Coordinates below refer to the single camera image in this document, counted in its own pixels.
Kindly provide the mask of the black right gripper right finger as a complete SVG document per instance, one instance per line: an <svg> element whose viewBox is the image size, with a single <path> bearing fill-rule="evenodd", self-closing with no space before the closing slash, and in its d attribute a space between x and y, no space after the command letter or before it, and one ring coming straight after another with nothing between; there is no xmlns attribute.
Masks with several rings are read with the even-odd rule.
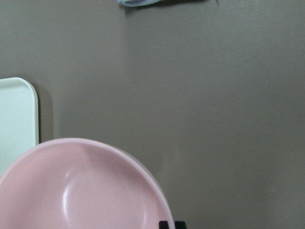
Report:
<svg viewBox="0 0 305 229"><path fill-rule="evenodd" d="M175 229L186 229L185 221L175 221L174 226L175 226Z"/></svg>

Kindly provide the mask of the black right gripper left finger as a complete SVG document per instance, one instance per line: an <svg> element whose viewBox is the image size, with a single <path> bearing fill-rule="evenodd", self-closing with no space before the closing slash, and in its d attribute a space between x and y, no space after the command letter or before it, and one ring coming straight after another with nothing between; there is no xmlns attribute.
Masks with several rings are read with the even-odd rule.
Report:
<svg viewBox="0 0 305 229"><path fill-rule="evenodd" d="M169 224L167 221L160 221L159 222L159 229L169 229Z"/></svg>

